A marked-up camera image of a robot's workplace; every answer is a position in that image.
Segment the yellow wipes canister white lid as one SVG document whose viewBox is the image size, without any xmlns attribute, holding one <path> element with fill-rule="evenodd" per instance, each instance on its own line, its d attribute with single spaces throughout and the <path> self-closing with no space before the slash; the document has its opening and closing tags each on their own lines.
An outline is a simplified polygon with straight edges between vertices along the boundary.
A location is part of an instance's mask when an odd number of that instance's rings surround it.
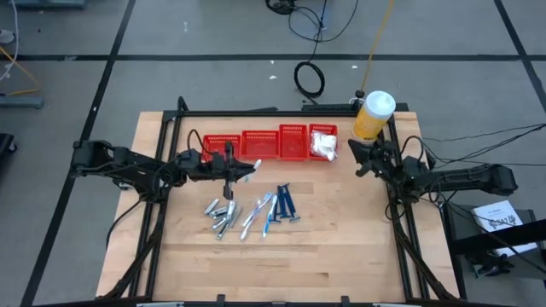
<svg viewBox="0 0 546 307">
<path fill-rule="evenodd" d="M 382 90 L 370 92 L 355 119 L 352 134 L 362 142 L 373 142 L 396 109 L 396 101 Z"/>
</svg>

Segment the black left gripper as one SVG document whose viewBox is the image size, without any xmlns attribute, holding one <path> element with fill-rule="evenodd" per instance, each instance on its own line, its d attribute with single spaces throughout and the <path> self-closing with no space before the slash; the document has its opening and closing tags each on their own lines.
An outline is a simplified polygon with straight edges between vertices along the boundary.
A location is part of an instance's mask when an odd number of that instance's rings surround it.
<svg viewBox="0 0 546 307">
<path fill-rule="evenodd" d="M 223 197 L 226 200 L 234 199 L 232 183 L 236 181 L 235 157 L 231 142 L 225 143 L 224 155 L 219 152 L 212 153 L 212 160 L 201 161 L 201 154 L 195 149 L 189 150 L 190 164 L 187 169 L 189 178 L 193 181 L 214 181 L 224 180 Z M 245 170 L 238 175 L 239 178 L 250 177 L 255 172 L 254 164 L 240 162 L 237 167 Z"/>
</svg>

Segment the red plastic basket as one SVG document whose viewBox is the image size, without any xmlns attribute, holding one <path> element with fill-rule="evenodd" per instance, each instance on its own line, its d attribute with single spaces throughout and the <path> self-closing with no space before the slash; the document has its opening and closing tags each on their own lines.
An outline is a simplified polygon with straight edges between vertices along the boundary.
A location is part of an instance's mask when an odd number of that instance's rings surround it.
<svg viewBox="0 0 546 307">
<path fill-rule="evenodd" d="M 334 136 L 337 137 L 337 126 L 336 125 L 326 125 L 326 124 L 310 124 L 309 129 L 310 129 L 310 157 L 312 159 L 326 160 L 326 161 L 329 161 L 329 162 L 334 161 L 337 158 L 337 156 L 334 159 L 329 160 L 327 158 L 316 156 L 311 152 L 311 133 L 313 131 L 319 131 L 319 132 L 322 132 L 324 134 L 334 135 Z"/>
<path fill-rule="evenodd" d="M 240 158 L 241 136 L 240 135 L 205 135 L 202 139 L 204 148 L 201 150 L 202 159 L 208 162 L 212 159 L 212 153 L 218 152 L 225 156 L 225 143 L 232 145 L 233 156 Z"/>
<path fill-rule="evenodd" d="M 281 124 L 280 159 L 287 161 L 303 161 L 308 155 L 308 136 L 306 125 Z"/>
<path fill-rule="evenodd" d="M 280 155 L 278 130 L 244 130 L 241 134 L 241 157 L 275 159 Z"/>
</svg>

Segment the white toothbrush blue grip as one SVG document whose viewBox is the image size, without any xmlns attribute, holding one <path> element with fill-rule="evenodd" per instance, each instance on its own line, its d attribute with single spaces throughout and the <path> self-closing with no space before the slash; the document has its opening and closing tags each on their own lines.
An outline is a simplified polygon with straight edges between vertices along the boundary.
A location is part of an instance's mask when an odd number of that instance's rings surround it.
<svg viewBox="0 0 546 307">
<path fill-rule="evenodd" d="M 262 238 L 265 238 L 267 236 L 268 232 L 269 232 L 270 224 L 271 224 L 272 220 L 274 219 L 274 214 L 275 214 L 275 211 L 276 211 L 277 201 L 278 201 L 278 195 L 274 194 L 272 196 L 271 206 L 270 206 L 267 218 L 266 218 L 265 223 L 264 223 Z"/>
</svg>

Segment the black metal rig frame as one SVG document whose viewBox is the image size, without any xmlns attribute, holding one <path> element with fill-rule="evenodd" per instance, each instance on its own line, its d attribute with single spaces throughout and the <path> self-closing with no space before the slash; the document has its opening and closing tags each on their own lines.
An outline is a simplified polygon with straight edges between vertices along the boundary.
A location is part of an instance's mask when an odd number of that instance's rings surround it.
<svg viewBox="0 0 546 307">
<path fill-rule="evenodd" d="M 276 130 L 282 124 L 335 125 L 340 143 L 333 162 L 268 159 L 248 182 L 235 185 L 244 212 L 265 193 L 287 185 L 299 220 L 264 234 L 265 214 L 249 229 L 236 222 L 222 239 L 204 215 L 219 199 L 220 182 L 189 182 L 172 190 L 164 206 L 160 245 L 143 264 L 132 295 L 184 302 L 399 302 L 431 298 L 433 291 L 396 243 L 386 185 L 356 177 L 348 147 L 353 116 L 326 111 L 189 111 L 176 140 L 203 135 Z"/>
</svg>

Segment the clear bag of cotton pads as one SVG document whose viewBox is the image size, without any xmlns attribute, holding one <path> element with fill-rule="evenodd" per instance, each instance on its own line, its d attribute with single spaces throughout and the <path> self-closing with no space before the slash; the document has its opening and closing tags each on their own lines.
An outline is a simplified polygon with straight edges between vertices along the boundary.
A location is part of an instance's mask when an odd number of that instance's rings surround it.
<svg viewBox="0 0 546 307">
<path fill-rule="evenodd" d="M 334 159 L 337 156 L 337 137 L 319 131 L 311 133 L 311 152 L 319 157 Z"/>
</svg>

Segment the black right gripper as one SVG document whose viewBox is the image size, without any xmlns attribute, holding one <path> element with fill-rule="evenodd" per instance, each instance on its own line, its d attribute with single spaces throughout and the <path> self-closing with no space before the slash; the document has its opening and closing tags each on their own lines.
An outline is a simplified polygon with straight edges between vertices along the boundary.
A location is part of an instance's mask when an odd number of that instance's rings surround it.
<svg viewBox="0 0 546 307">
<path fill-rule="evenodd" d="M 372 148 L 371 145 L 350 139 L 348 145 L 354 159 L 361 165 L 360 169 L 356 171 L 357 177 L 364 177 L 369 172 L 381 179 L 393 179 L 397 175 L 396 158 L 399 155 L 393 142 L 375 141 Z M 371 164 L 366 164 L 369 154 Z"/>
</svg>

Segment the grey metal floor base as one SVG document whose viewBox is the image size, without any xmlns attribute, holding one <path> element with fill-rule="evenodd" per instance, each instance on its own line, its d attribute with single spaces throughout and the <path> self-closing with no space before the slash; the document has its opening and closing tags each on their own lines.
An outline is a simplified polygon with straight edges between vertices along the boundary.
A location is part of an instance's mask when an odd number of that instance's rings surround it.
<svg viewBox="0 0 546 307">
<path fill-rule="evenodd" d="M 44 101 L 39 96 L 0 96 L 0 107 L 42 109 Z"/>
<path fill-rule="evenodd" d="M 84 9 L 87 0 L 8 0 L 24 9 Z"/>
</svg>

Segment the white printed booklet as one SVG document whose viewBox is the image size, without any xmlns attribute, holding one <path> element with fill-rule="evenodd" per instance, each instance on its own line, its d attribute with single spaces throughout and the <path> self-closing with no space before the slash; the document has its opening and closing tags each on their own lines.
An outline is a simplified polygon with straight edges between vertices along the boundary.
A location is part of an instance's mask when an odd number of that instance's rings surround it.
<svg viewBox="0 0 546 307">
<path fill-rule="evenodd" d="M 519 214 L 508 200 L 499 201 L 486 206 L 474 207 L 470 211 L 474 216 L 475 222 L 489 232 L 495 232 L 524 224 L 520 219 Z M 528 252 L 537 249 L 537 243 L 513 246 L 513 249 L 519 253 Z M 508 247 L 497 248 L 494 253 L 499 257 L 502 255 L 506 255 L 507 257 L 515 255 L 514 251 Z"/>
</svg>

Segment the black side stand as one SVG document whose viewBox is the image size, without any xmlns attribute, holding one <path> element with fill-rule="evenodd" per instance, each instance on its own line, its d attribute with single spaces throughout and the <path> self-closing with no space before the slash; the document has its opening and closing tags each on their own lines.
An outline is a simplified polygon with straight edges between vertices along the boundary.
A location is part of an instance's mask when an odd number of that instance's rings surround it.
<svg viewBox="0 0 546 307">
<path fill-rule="evenodd" d="M 520 217 L 523 224 L 536 222 L 537 218 L 533 210 L 515 210 Z M 474 219 L 462 209 L 457 209 L 457 213 L 454 213 L 450 208 L 445 211 L 443 215 L 446 229 L 446 235 L 448 240 L 448 246 L 451 247 L 452 243 L 456 240 L 462 240 L 470 236 L 480 235 L 482 231 L 477 227 Z M 542 251 L 546 248 L 546 243 L 538 242 L 537 248 L 527 252 L 523 252 L 522 255 L 533 263 L 546 269 L 546 262 L 543 260 Z M 455 277 L 457 281 L 463 281 L 465 274 L 469 274 L 472 277 L 476 277 L 473 271 L 473 266 L 466 259 L 464 255 L 450 254 L 451 260 L 454 266 Z M 530 264 L 527 264 L 523 259 L 518 256 L 511 256 L 508 261 L 514 265 L 507 274 L 507 277 L 521 278 L 521 279 L 534 279 L 534 280 L 546 280 L 546 275 L 542 272 L 534 269 Z"/>
</svg>

